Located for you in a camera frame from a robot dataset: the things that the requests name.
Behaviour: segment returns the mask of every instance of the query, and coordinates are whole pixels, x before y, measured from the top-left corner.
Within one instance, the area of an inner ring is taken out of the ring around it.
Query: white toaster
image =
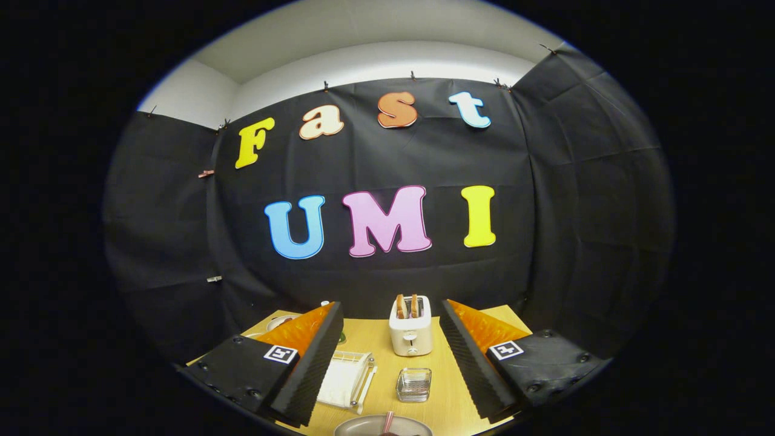
[[[405,296],[407,307],[412,305],[412,297]],[[402,320],[396,313],[396,302],[390,311],[390,337],[393,351],[399,356],[422,356],[433,350],[431,335],[431,305],[426,296],[417,296],[419,317]]]

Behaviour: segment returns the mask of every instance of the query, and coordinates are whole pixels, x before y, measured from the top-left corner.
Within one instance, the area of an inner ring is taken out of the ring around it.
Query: light blue letter
[[[490,118],[479,115],[479,109],[477,109],[477,106],[484,106],[484,103],[480,99],[471,97],[469,92],[458,92],[451,95],[449,102],[457,104],[460,116],[469,126],[483,129],[490,125]]]
[[[303,244],[291,240],[291,230],[288,228],[289,202],[273,202],[263,212],[269,216],[269,231],[272,236],[274,250],[280,256],[289,259],[306,259],[318,254],[323,248],[323,222],[320,218],[320,206],[326,202],[323,196],[309,196],[298,200],[298,206],[305,211],[307,217],[307,232],[309,238]]]

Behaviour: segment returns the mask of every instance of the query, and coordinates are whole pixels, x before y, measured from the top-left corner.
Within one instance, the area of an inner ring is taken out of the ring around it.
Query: plate
[[[334,436],[378,436],[385,424],[385,415],[366,415],[344,421],[334,430]],[[398,436],[433,436],[427,425],[407,417],[393,416],[391,433]]]
[[[269,321],[269,324],[267,325],[267,331],[274,330],[275,327],[285,322],[285,320],[292,320],[298,317],[299,315],[283,315],[282,317],[274,318],[272,321]]]

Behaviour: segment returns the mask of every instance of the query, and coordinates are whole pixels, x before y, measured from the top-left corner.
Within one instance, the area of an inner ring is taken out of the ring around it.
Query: gray plate
[[[385,415],[357,417],[341,423],[334,430],[334,436],[378,436],[384,424]],[[431,429],[422,422],[399,416],[393,416],[390,432],[398,436],[433,436]]]

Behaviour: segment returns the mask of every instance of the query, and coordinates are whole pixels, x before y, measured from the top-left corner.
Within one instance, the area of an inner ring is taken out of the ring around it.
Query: toast
[[[420,317],[420,309],[417,304],[417,294],[412,294],[412,318]]]
[[[406,309],[406,302],[404,301],[404,294],[398,294],[398,296],[395,297],[395,311],[396,317],[399,320],[409,318],[409,312]]]

